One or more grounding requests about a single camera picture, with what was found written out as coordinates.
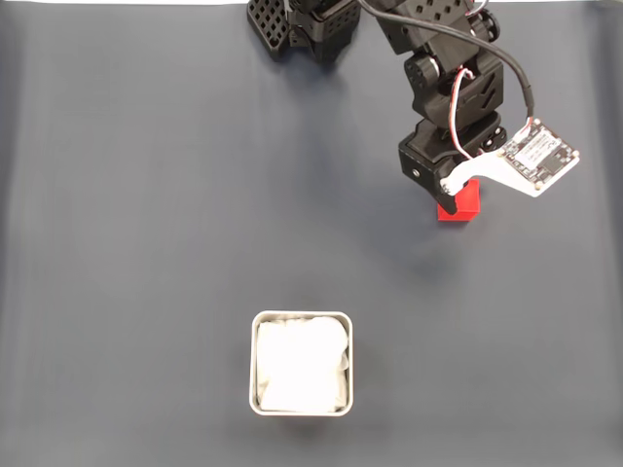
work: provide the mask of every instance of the white cloth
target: white cloth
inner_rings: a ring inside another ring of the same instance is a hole
[[[347,332],[331,317],[260,324],[257,394],[264,411],[335,412],[347,404]]]

